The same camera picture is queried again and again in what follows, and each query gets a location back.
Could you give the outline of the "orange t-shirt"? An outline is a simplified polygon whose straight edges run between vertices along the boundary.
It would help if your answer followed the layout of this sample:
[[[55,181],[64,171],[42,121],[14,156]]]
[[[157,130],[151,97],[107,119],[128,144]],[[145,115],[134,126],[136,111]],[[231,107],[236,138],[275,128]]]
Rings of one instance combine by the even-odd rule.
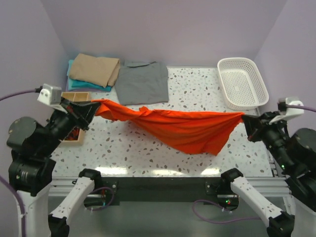
[[[242,112],[135,111],[114,101],[99,100],[96,116],[113,121],[130,121],[166,145],[186,154],[218,155],[230,134],[242,123]]]

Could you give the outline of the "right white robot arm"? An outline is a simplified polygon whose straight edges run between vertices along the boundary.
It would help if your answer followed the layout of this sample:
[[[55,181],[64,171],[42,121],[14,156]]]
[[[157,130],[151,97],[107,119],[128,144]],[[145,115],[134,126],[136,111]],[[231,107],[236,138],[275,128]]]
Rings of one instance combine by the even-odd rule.
[[[236,168],[221,174],[220,189],[242,198],[259,216],[270,237],[314,237],[316,235],[316,132],[298,129],[286,133],[285,119],[274,121],[277,112],[261,116],[243,115],[248,141],[263,142],[281,167],[294,198],[295,214],[271,204]]]

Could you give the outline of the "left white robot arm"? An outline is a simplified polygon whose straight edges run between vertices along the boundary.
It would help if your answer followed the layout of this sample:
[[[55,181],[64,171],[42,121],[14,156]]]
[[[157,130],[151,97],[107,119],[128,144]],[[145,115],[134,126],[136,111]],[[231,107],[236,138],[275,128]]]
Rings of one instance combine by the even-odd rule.
[[[67,237],[71,219],[85,198],[101,191],[101,173],[85,168],[59,206],[48,211],[56,165],[51,155],[74,128],[89,129],[100,105],[61,98],[52,105],[54,112],[46,126],[31,117],[21,117],[10,126],[7,146],[11,148],[12,163],[7,185],[17,202],[21,237]]]

